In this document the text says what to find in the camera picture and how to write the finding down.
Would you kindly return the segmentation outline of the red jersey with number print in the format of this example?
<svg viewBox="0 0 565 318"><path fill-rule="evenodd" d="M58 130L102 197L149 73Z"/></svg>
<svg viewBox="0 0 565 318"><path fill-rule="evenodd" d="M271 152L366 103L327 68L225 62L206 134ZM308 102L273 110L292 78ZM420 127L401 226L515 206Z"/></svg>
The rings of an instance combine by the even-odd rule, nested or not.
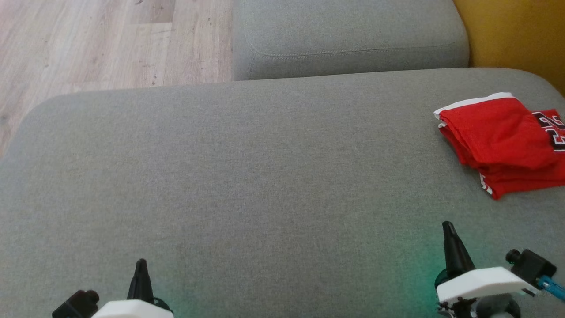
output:
<svg viewBox="0 0 565 318"><path fill-rule="evenodd" d="M565 186L565 123L556 109L533 111L532 114L549 135L557 162L538 170L507 167L489 172L476 169L482 188L496 200L507 193Z"/></svg>

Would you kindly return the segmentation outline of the grey sofa cushion section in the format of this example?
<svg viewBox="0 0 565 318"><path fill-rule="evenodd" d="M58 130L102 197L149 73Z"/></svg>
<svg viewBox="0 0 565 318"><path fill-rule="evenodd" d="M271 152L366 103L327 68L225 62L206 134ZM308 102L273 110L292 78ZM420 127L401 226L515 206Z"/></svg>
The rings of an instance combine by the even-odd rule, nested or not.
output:
<svg viewBox="0 0 565 318"><path fill-rule="evenodd" d="M467 67L453 0L234 0L233 79Z"/></svg>

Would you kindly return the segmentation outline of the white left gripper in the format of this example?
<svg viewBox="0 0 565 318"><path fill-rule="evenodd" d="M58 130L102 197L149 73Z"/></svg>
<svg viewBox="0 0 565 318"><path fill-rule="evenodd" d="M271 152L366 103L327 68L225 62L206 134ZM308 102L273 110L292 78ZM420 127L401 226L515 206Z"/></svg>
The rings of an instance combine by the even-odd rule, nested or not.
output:
<svg viewBox="0 0 565 318"><path fill-rule="evenodd" d="M140 258L136 262L127 300L107 302L91 318L174 318L174 315L154 304L147 261Z"/></svg>

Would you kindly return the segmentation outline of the red and white shorts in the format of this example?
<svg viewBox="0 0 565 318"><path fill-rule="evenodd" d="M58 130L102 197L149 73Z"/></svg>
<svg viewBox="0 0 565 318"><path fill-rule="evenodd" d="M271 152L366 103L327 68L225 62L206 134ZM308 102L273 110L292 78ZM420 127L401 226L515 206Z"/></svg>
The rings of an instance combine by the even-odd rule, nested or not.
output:
<svg viewBox="0 0 565 318"><path fill-rule="evenodd" d="M460 163L477 170L538 170L557 162L549 135L511 93L465 99L434 111Z"/></svg>

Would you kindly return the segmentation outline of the grey fabric sofa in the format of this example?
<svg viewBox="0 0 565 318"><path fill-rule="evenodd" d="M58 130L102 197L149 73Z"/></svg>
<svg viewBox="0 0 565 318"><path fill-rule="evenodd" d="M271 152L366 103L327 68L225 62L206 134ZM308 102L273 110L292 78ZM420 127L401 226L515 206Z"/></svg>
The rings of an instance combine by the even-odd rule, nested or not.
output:
<svg viewBox="0 0 565 318"><path fill-rule="evenodd" d="M477 266L529 248L565 284L565 187L494 201L437 129L496 92L565 114L496 68L48 99L0 161L0 318L124 299L140 258L176 318L438 318L446 220Z"/></svg>

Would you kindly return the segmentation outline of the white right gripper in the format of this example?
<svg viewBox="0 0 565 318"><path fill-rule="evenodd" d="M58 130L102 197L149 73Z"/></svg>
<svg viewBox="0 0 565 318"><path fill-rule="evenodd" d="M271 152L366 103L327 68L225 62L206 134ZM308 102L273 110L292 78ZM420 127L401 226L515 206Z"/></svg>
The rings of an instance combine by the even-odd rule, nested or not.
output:
<svg viewBox="0 0 565 318"><path fill-rule="evenodd" d="M514 266L476 269L463 241L450 221L442 223L446 267L436 281L439 304L452 305L461 300L502 294L536 296L539 288L517 273Z"/></svg>

